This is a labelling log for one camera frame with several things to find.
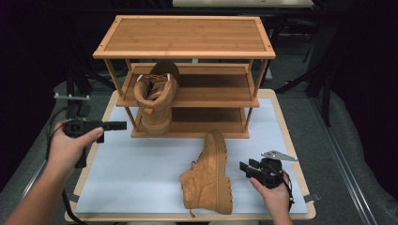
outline dark background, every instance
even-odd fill
[[[177,14],[171,1],[55,2],[0,3],[0,188],[45,126],[54,107],[53,88],[72,69],[104,69],[91,54],[116,14]],[[398,200],[398,7],[393,0],[340,3],[329,0],[329,9],[349,13],[324,20],[310,67],[323,62],[330,40],[338,35],[341,39],[332,46],[338,51],[332,60],[339,62],[332,90],[346,104],[377,181]],[[203,14],[234,13],[220,9]]]

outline bottom shelf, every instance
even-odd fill
[[[224,138],[248,139],[245,129],[246,115],[243,108],[173,108],[173,122],[168,133],[158,138],[203,138],[212,129],[219,129]],[[145,134],[138,112],[137,128],[132,138],[153,138]]]

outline upright boot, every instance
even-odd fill
[[[173,62],[164,60],[149,73],[138,78],[134,95],[145,133],[160,136],[172,125],[172,101],[179,87],[179,71]]]
[[[179,176],[185,208],[204,208],[225,215],[232,213],[231,182],[225,177],[226,158],[224,137],[219,130],[212,130],[206,135],[198,160]]]

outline shoe rack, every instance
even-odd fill
[[[155,63],[131,59],[245,59],[247,63],[176,63],[180,86],[173,100],[171,130],[162,137],[203,138],[219,129],[225,138],[249,138],[253,108],[259,107],[257,91],[268,60],[275,52],[257,17],[116,16],[94,52],[105,61],[119,94],[116,106],[124,107],[133,125],[131,137],[149,137],[133,87],[140,74]],[[115,76],[114,59],[125,60],[129,72],[124,83]],[[252,64],[262,60],[257,82]]]

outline person's left hand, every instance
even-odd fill
[[[62,126],[63,123],[57,123],[54,127],[55,134],[51,142],[47,166],[69,177],[73,173],[84,147],[98,139],[103,133],[103,128],[95,128],[74,139],[64,133]]]

